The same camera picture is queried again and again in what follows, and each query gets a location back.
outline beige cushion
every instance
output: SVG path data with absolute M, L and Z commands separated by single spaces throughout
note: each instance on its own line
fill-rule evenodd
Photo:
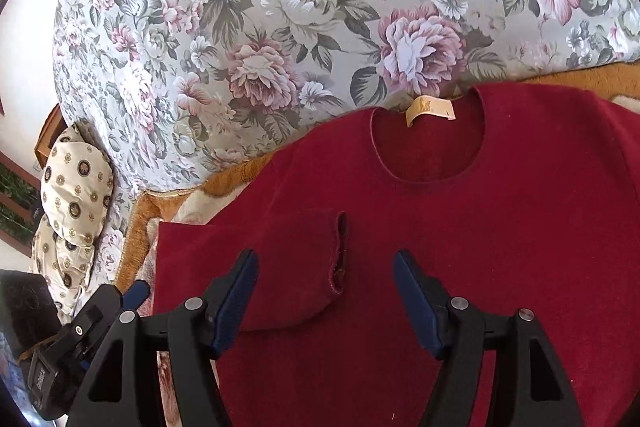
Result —
M 33 271 L 44 276 L 62 323 L 71 321 L 86 289 L 94 261 L 94 247 L 76 247 L 60 237 L 42 216 L 33 238 Z
M 113 171 L 106 156 L 70 127 L 51 150 L 40 191 L 55 232 L 72 245 L 90 247 L 107 216 Z

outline floral fabric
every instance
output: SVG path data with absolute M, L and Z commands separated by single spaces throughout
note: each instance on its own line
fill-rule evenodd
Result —
M 366 105 L 638 57 L 638 0 L 60 0 L 54 38 L 63 114 L 115 169 L 105 280 L 141 188 Z

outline sweater sleeve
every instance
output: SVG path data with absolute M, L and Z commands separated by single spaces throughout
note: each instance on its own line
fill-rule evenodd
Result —
M 236 227 L 161 223 L 154 312 L 201 295 L 251 248 L 260 275 L 243 331 L 289 328 L 315 316 L 342 293 L 344 215 L 313 208 L 268 216 Z
M 598 109 L 612 128 L 640 207 L 640 114 L 598 98 Z

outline wooden frame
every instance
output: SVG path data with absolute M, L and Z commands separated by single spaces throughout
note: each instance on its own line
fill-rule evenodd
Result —
M 62 117 L 62 111 L 60 111 L 60 104 L 58 104 L 49 113 L 49 116 L 40 131 L 38 143 L 36 143 L 36 147 L 33 150 L 36 154 L 38 164 L 43 169 L 47 164 L 47 159 L 49 159 L 53 144 L 67 127 L 65 119 Z

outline beige tag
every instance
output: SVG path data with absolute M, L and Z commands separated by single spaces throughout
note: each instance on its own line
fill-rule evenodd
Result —
M 455 120 L 456 114 L 453 112 L 453 104 L 450 100 L 435 98 L 426 94 L 419 96 L 414 100 L 411 107 L 407 109 L 406 126 L 411 127 L 414 120 L 421 114 L 432 114 L 433 116 L 442 116 L 447 120 Z

